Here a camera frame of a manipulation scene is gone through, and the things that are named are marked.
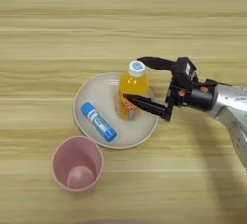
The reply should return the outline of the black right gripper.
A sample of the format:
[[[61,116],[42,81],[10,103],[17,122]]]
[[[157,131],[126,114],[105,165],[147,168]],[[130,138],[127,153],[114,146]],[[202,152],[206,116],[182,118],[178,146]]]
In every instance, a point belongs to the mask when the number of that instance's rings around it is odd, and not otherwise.
[[[171,71],[172,67],[176,64],[175,61],[152,56],[140,57],[138,61],[148,68],[167,71]],[[215,87],[215,81],[207,80],[206,82],[200,82],[196,73],[191,77],[185,74],[175,74],[172,76],[168,88],[165,100],[167,106],[140,95],[124,94],[123,96],[141,110],[169,121],[174,106],[188,106],[204,112],[211,110]]]

